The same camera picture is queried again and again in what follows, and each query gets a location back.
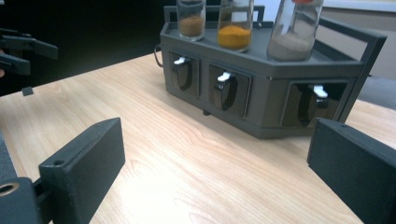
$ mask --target screw hole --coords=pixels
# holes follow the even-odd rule
[[[15,191],[20,186],[19,183],[13,182],[5,185],[0,185],[0,197],[8,195]]]
[[[55,161],[53,164],[54,165],[62,165],[62,164],[64,164],[64,161]]]

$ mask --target brown powder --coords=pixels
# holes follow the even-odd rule
[[[204,31],[204,22],[204,18],[199,15],[184,18],[178,23],[178,31],[184,36],[199,36]]]

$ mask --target red lid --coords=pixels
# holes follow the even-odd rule
[[[307,4],[307,3],[311,3],[314,0],[291,0],[291,2],[296,3],[296,4]]]

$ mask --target white powder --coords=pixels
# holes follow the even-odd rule
[[[304,61],[309,58],[313,42],[298,38],[294,34],[272,36],[267,55],[281,62]]]

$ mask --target table surface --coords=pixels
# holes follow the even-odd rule
[[[310,137],[260,140],[165,90],[147,55],[0,98],[19,176],[92,124],[121,118],[126,163],[92,223],[361,223],[308,167]],[[396,111],[357,101],[346,123],[396,148]]]

